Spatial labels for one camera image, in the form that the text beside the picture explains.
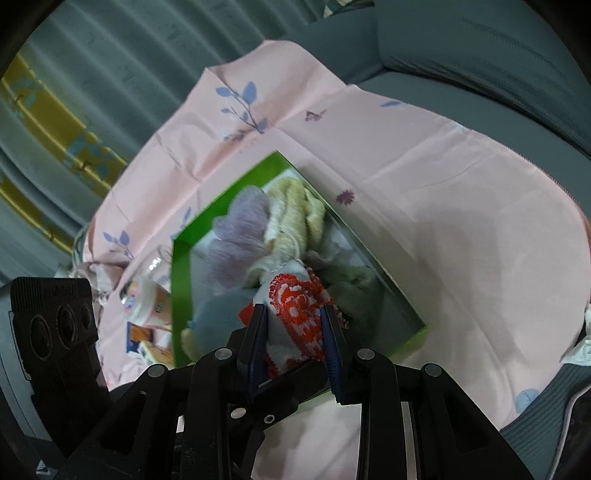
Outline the purple mesh bath pouf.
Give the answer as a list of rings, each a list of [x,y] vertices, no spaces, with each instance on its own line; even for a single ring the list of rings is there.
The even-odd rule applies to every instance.
[[[214,239],[205,256],[208,280],[216,289],[249,285],[249,268],[263,256],[270,221],[270,201],[263,189],[246,186],[228,206],[228,212],[214,218]]]

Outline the red white sock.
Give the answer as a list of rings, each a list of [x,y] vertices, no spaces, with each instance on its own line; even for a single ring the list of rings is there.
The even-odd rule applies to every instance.
[[[269,311],[263,358],[271,378],[305,360],[325,359],[321,311],[335,302],[310,267],[300,260],[290,260],[273,271],[252,302],[239,312],[243,325],[249,325],[257,304],[263,304]]]

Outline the grey-blue fluffy towel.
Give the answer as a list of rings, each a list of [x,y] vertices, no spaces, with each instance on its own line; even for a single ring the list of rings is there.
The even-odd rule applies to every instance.
[[[181,346],[191,361],[224,347],[231,333],[242,329],[242,308],[252,302],[256,289],[237,289],[211,297],[195,310],[181,331]]]

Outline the blue orange tissue pack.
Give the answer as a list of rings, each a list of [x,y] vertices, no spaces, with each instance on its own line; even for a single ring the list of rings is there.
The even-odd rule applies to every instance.
[[[153,331],[149,328],[135,325],[131,322],[126,324],[125,353],[127,356],[145,361],[145,356],[140,352],[142,342],[153,341]]]

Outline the grey sofa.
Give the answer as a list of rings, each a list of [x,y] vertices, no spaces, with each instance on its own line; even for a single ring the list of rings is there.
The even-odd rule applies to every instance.
[[[287,38],[346,82],[388,69],[450,84],[590,152],[590,82],[524,1],[356,1]]]

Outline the green cardboard box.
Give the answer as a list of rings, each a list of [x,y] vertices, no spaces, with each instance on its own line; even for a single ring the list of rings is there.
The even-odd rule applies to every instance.
[[[324,305],[361,345],[385,355],[413,347],[426,328],[388,271],[280,153],[243,174],[174,240],[171,299],[179,367],[224,346],[256,305],[266,306],[263,380],[322,359]]]

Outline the yellow tissue pack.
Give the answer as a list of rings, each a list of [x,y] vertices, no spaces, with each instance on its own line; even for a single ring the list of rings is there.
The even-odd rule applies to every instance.
[[[147,366],[162,364],[167,369],[174,368],[174,357],[172,353],[151,342],[142,341],[139,344],[138,353]]]

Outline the crumpled beige cloth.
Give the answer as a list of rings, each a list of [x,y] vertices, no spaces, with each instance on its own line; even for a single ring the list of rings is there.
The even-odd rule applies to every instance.
[[[119,284],[125,265],[82,262],[73,267],[68,276],[89,282],[94,302],[104,306]]]

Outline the teal curtain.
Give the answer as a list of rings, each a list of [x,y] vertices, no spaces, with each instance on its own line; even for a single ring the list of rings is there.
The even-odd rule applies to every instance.
[[[1,279],[52,276],[204,68],[321,19],[321,1],[64,1],[1,78]]]

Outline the yellow white towel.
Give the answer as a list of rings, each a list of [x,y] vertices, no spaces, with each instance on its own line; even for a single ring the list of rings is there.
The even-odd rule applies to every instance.
[[[267,254],[249,268],[249,285],[263,283],[283,264],[317,250],[324,237],[325,204],[301,180],[280,178],[266,196],[270,201],[270,221],[264,233]]]

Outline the white plastic bag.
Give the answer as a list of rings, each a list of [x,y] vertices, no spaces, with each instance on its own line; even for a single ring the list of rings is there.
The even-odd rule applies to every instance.
[[[591,365],[591,313],[590,303],[587,303],[584,311],[584,326],[582,337],[561,359],[563,364],[571,364],[582,367]]]

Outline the glass bottle steel cap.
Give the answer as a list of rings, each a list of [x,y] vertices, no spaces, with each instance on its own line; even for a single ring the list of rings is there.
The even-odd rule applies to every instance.
[[[127,282],[122,286],[119,291],[119,300],[121,304],[124,304],[128,290],[131,283],[140,278],[146,278],[154,281],[159,286],[164,288],[167,292],[171,290],[170,287],[170,276],[171,276],[171,261],[172,261],[172,250],[169,246],[159,245],[152,250],[145,259],[132,271]]]

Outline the pink wet wipes canister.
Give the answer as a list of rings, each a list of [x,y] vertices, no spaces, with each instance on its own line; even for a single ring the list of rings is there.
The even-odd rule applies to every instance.
[[[155,281],[145,277],[128,281],[120,296],[127,322],[150,329],[172,330],[170,295]]]

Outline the pink printed bed sheet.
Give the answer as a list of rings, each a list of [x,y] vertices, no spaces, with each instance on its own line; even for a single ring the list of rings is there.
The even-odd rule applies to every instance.
[[[138,267],[256,162],[280,151],[428,326],[405,364],[442,365],[499,428],[557,374],[590,297],[587,223],[489,137],[342,83],[297,44],[206,68],[94,215],[86,262]]]

